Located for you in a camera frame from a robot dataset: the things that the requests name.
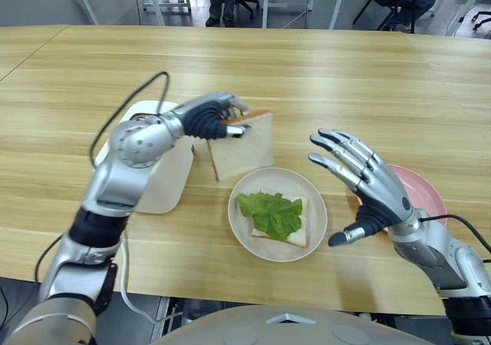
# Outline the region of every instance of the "plate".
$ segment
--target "plate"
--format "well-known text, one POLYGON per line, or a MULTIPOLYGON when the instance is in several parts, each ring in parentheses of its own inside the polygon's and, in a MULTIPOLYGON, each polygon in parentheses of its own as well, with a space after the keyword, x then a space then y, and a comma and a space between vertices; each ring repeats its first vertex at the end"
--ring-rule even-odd
POLYGON ((321 194, 306 178, 291 170, 268 167, 251 172, 236 184, 229 198, 229 222, 237 240, 254 255, 273 262, 292 262, 310 255, 321 244, 328 228, 328 213, 321 194), (236 198, 240 193, 260 191, 308 199, 307 247, 252 236, 252 218, 242 215, 236 198))
MULTIPOLYGON (((424 209, 430 216, 446 215, 447 207, 438 191, 428 181, 414 171, 402 166, 389 165, 397 177, 401 180, 407 196, 412 205, 417 209, 424 209)), ((443 226, 447 226, 447 219, 437 220, 443 226)))

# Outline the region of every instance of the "black cable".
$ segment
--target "black cable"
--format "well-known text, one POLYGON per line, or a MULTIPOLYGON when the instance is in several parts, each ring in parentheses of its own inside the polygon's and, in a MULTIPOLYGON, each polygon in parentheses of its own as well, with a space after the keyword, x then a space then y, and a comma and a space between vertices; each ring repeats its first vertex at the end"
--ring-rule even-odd
POLYGON ((63 237, 63 234, 58 236, 44 251, 43 253, 39 256, 38 258, 38 261, 36 262, 36 266, 35 266, 35 270, 34 270, 34 284, 32 285, 32 288, 31 288, 31 291, 29 292, 29 295, 26 297, 24 303, 22 303, 22 305, 10 316, 9 319, 6 320, 6 322, 4 323, 4 325, 6 326, 12 318, 14 318, 18 312, 20 312, 22 310, 23 307, 25 307, 25 305, 29 302, 29 300, 31 299, 33 293, 35 292, 35 289, 36 287, 38 286, 39 284, 39 266, 41 266, 41 263, 44 259, 44 257, 46 256, 46 254, 56 245, 56 243, 58 243, 61 238, 63 237))
POLYGON ((0 286, 0 293, 2 294, 3 300, 5 301, 5 316, 3 317, 2 324, 0 324, 0 331, 1 331, 5 325, 6 320, 7 320, 9 308, 8 308, 7 296, 5 295, 5 292, 3 291, 2 286, 0 286))
POLYGON ((135 4, 137 5, 138 25, 141 25, 140 6, 138 5, 138 0, 135 0, 135 4))
POLYGON ((425 222, 425 221, 440 220, 440 219, 456 219, 456 220, 459 220, 474 234, 474 236, 477 238, 477 240, 479 240, 479 242, 483 245, 483 247, 486 248, 486 250, 489 253, 491 253, 491 245, 489 245, 488 242, 486 241, 486 239, 483 238, 483 236, 476 230, 476 228, 474 228, 473 224, 471 224, 470 222, 468 222, 466 219, 464 219, 462 217, 459 217, 457 215, 440 215, 440 216, 434 216, 434 217, 420 218, 420 221, 425 222))
POLYGON ((92 167, 95 166, 95 160, 94 160, 94 150, 97 145, 97 142, 99 142, 99 139, 102 137, 102 134, 104 131, 107 129, 108 126, 116 119, 116 117, 120 114, 121 111, 124 110, 124 108, 129 104, 129 102, 132 101, 132 99, 135 98, 136 95, 138 95, 142 90, 147 88, 154 80, 156 80, 160 76, 166 76, 166 84, 165 87, 162 91, 162 94, 160 95, 159 99, 159 105, 157 106, 157 115, 160 115, 160 108, 162 107, 163 101, 165 99, 165 96, 167 95, 167 90, 169 88, 169 83, 170 83, 170 75, 166 71, 160 71, 159 73, 155 74, 153 77, 151 77, 148 81, 146 81, 144 84, 139 86, 136 90, 133 91, 133 93, 125 100, 123 103, 116 109, 116 111, 111 115, 111 117, 106 121, 106 123, 102 126, 101 130, 99 130, 99 133, 95 136, 94 141, 91 144, 91 148, 89 149, 89 158, 91 160, 92 167))
POLYGON ((39 259, 36 262, 36 267, 34 269, 34 282, 36 284, 39 284, 39 266, 41 266, 41 262, 43 261, 46 254, 56 245, 56 243, 58 243, 61 240, 61 238, 63 238, 63 234, 58 236, 39 256, 39 259))

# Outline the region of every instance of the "white cable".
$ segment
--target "white cable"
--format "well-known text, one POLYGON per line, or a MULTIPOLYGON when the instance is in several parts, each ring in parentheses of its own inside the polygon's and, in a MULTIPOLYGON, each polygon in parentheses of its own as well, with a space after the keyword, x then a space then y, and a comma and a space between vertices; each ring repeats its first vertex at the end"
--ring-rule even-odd
POLYGON ((166 320, 169 320, 170 318, 180 316, 183 314, 183 312, 176 312, 169 314, 168 316, 161 318, 159 320, 154 320, 152 316, 150 316, 147 312, 144 310, 141 310, 137 307, 134 306, 133 303, 131 303, 130 298, 128 297, 128 294, 126 292, 126 287, 124 285, 125 279, 128 276, 128 252, 126 250, 126 241, 123 236, 121 236, 121 253, 123 256, 123 267, 121 271, 121 280, 120 280, 120 290, 121 290, 121 297, 123 297, 124 303, 130 308, 133 312, 138 313, 139 315, 144 316, 146 319, 148 319, 149 322, 152 324, 158 324, 159 322, 165 322, 166 320))
POLYGON ((300 13, 299 15, 297 15, 295 18, 293 18, 291 21, 289 21, 286 25, 284 25, 281 29, 287 28, 291 23, 293 23, 294 21, 296 21, 297 19, 299 19, 305 13, 307 13, 307 10, 304 10, 302 13, 300 13))

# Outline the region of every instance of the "pink plate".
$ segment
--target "pink plate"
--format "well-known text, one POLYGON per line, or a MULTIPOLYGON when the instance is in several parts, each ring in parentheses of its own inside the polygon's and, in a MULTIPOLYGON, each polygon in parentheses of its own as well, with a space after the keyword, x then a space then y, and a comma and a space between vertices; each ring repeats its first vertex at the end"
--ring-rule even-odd
MULTIPOLYGON (((445 215, 447 207, 437 190, 422 176, 402 166, 389 165, 406 189, 407 196, 414 207, 424 209, 430 216, 445 215)), ((447 219, 438 220, 447 226, 447 219)))

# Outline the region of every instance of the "sandwich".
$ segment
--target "sandwich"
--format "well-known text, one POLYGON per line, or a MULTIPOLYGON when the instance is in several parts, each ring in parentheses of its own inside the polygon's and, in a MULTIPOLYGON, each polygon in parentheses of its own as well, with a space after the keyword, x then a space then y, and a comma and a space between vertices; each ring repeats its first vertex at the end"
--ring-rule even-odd
POLYGON ((306 198, 259 192, 237 197, 240 211, 253 220, 252 236, 307 246, 306 198))

